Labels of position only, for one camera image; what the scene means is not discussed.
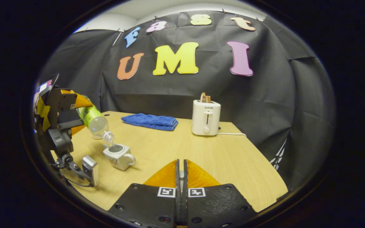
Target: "plastic bottle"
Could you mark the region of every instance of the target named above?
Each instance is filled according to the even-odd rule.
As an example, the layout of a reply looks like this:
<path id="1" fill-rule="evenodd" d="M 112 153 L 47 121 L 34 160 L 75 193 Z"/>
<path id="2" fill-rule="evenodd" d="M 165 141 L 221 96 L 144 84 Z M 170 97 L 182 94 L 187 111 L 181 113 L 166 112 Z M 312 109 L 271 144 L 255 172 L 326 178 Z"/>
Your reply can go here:
<path id="1" fill-rule="evenodd" d="M 115 136 L 109 130 L 108 120 L 95 106 L 77 108 L 77 113 L 94 139 L 103 139 L 109 145 L 113 145 Z"/>

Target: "foam letter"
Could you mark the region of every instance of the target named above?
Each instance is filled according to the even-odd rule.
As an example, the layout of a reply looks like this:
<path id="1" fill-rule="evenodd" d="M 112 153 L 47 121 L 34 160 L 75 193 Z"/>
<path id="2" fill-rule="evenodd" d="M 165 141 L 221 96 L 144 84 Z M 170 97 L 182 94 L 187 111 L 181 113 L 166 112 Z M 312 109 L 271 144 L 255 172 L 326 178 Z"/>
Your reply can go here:
<path id="1" fill-rule="evenodd" d="M 197 47 L 198 43 L 196 42 L 183 43 L 175 54 L 168 45 L 157 47 L 155 49 L 157 52 L 157 63 L 153 74 L 165 74 L 164 63 L 168 71 L 173 73 L 180 61 L 180 67 L 177 69 L 178 73 L 198 73 L 199 69 L 195 66 L 195 49 Z"/>
<path id="2" fill-rule="evenodd" d="M 125 70 L 126 70 L 126 65 L 128 64 L 129 59 L 131 59 L 130 56 L 121 58 L 119 61 L 120 64 L 119 64 L 119 68 L 118 68 L 118 78 L 120 80 L 125 80 L 125 79 L 129 79 L 129 78 L 133 77 L 133 75 L 135 75 L 136 71 L 138 70 L 140 58 L 143 55 L 144 55 L 143 53 L 137 53 L 136 55 L 133 56 L 132 69 L 129 72 L 125 72 Z"/>
<path id="3" fill-rule="evenodd" d="M 148 28 L 147 30 L 146 30 L 146 32 L 153 32 L 153 31 L 160 31 L 160 30 L 162 30 L 162 29 L 164 29 L 165 28 L 165 24 L 166 24 L 167 22 L 157 22 L 157 23 L 154 23 L 154 24 L 152 24 L 151 26 L 150 26 L 150 28 Z"/>
<path id="4" fill-rule="evenodd" d="M 191 24 L 193 25 L 207 25 L 212 23 L 212 20 L 209 19 L 210 16 L 208 14 L 195 14 L 192 15 Z"/>
<path id="5" fill-rule="evenodd" d="M 133 42 L 135 42 L 136 38 L 138 36 L 138 31 L 140 27 L 135 28 L 131 33 L 125 36 L 126 40 L 126 47 L 129 47 Z"/>
<path id="6" fill-rule="evenodd" d="M 253 71 L 249 68 L 249 60 L 247 58 L 247 49 L 249 45 L 240 42 L 227 42 L 232 48 L 233 53 L 233 67 L 230 68 L 232 74 L 252 76 Z"/>
<path id="7" fill-rule="evenodd" d="M 250 31 L 255 31 L 256 28 L 255 27 L 250 27 L 248 25 L 251 24 L 251 22 L 249 21 L 245 21 L 245 19 L 241 18 L 241 17 L 232 17 L 232 20 L 234 20 L 236 22 L 236 24 L 241 27 L 242 29 L 246 29 L 246 30 L 250 30 Z"/>

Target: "blue towel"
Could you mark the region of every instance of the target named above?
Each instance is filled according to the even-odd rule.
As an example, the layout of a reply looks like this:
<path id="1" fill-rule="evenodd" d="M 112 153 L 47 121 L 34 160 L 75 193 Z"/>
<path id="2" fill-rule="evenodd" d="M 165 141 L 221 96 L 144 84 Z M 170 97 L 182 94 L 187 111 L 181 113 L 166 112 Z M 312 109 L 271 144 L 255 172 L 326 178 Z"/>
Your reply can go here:
<path id="1" fill-rule="evenodd" d="M 176 128 L 178 124 L 178 121 L 174 117 L 158 117 L 154 115 L 145 115 L 143 113 L 122 117 L 121 119 L 124 123 L 133 126 L 147 127 L 162 131 L 174 131 L 174 128 Z"/>

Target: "white toaster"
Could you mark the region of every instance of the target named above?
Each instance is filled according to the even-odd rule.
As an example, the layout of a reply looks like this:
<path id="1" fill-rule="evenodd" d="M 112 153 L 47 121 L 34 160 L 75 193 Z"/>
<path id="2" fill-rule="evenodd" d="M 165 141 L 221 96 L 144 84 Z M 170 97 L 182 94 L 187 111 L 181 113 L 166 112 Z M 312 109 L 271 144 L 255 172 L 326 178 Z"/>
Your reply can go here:
<path id="1" fill-rule="evenodd" d="M 192 133 L 199 136 L 214 136 L 218 133 L 221 105 L 194 100 L 192 110 Z"/>

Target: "toaster knob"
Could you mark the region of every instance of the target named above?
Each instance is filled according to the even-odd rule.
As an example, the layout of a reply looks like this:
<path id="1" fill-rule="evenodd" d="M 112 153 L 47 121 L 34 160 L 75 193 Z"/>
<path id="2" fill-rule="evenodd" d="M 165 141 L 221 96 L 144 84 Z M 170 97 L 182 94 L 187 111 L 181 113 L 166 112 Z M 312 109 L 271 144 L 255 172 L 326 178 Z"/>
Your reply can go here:
<path id="1" fill-rule="evenodd" d="M 205 133 L 209 133 L 210 132 L 210 128 L 209 127 L 204 127 L 204 132 Z"/>

